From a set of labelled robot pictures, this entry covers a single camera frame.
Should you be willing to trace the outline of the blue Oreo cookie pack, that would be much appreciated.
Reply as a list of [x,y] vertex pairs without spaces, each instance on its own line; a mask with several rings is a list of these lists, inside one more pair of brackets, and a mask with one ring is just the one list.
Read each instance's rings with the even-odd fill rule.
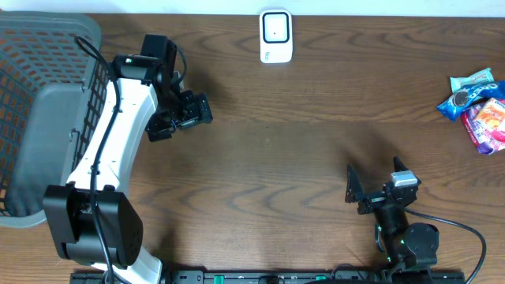
[[436,109],[451,121],[456,121],[464,110],[482,99],[504,99],[504,81],[467,85],[458,89]]

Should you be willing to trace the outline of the orange snack packet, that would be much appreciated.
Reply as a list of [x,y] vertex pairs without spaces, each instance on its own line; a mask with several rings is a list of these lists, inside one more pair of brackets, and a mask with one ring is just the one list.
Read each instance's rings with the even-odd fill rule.
[[496,131],[504,122],[504,100],[490,98],[480,104],[474,121],[489,132]]

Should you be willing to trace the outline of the purple snack package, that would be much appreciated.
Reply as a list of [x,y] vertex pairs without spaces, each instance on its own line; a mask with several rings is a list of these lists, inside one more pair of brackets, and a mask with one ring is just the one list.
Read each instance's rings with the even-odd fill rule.
[[491,155],[504,149],[504,132],[490,133],[474,121],[483,106],[484,103],[471,106],[463,111],[460,119],[477,151],[483,155]]

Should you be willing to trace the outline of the mint green wipes pack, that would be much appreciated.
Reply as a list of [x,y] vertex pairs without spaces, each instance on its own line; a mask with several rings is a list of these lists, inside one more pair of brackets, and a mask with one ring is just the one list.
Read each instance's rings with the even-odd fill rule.
[[450,84],[451,90],[455,93],[457,90],[461,89],[466,85],[474,85],[481,83],[492,83],[495,79],[491,73],[490,68],[482,69],[468,77],[451,77]]

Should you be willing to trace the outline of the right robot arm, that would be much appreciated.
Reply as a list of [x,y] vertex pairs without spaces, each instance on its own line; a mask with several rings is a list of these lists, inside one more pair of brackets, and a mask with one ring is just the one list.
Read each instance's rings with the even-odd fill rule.
[[434,283],[431,266],[437,264],[439,231],[428,223],[410,223],[406,207],[417,199],[421,180],[400,158],[393,158],[394,172],[381,190],[365,192],[357,171],[347,166],[347,203],[357,204],[360,215],[376,219],[376,245],[387,254],[388,264],[379,277],[386,283]]

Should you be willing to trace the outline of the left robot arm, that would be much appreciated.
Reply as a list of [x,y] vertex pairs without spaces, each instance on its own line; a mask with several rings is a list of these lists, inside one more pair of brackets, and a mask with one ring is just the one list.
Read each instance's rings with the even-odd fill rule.
[[163,262],[143,245],[143,223],[129,202],[129,179],[142,136],[152,142],[208,124],[205,94],[184,90],[175,70],[183,54],[164,35],[144,37],[139,54],[106,61],[81,36],[75,43],[102,63],[109,82],[86,152],[64,185],[51,185],[43,211],[58,255],[102,271],[103,283],[158,283]]

